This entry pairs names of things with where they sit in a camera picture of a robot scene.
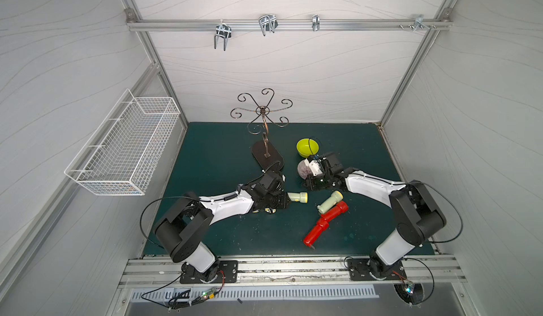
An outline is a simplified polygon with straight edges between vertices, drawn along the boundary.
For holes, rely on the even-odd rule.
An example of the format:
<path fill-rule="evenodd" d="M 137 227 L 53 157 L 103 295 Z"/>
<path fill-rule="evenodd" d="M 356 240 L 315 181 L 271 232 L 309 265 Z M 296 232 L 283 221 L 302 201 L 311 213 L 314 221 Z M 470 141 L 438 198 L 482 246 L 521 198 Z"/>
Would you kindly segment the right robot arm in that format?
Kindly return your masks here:
<path fill-rule="evenodd" d="M 405 255 L 447 224 L 445 214 L 425 184 L 418 180 L 395 182 L 357 168 L 345 168 L 335 153 L 302 160 L 298 174 L 308 190 L 338 189 L 369 197 L 391 208 L 395 229 L 374 249 L 366 264 L 376 280 L 384 280 Z"/>

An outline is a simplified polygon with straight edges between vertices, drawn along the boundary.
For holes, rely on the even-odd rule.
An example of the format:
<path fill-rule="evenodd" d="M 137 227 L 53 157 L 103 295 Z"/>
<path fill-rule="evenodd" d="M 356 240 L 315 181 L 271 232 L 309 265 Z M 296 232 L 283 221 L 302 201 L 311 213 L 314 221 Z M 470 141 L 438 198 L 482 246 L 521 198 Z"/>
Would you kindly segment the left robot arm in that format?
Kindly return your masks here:
<path fill-rule="evenodd" d="M 212 282 L 219 274 L 220 261 L 204 244 L 209 227 L 224 219 L 259 211 L 286 209 L 291 200 L 284 189 L 285 177 L 267 170 L 236 190 L 214 197 L 189 192 L 177 198 L 156 222 L 153 234 L 175 263 L 201 282 Z"/>

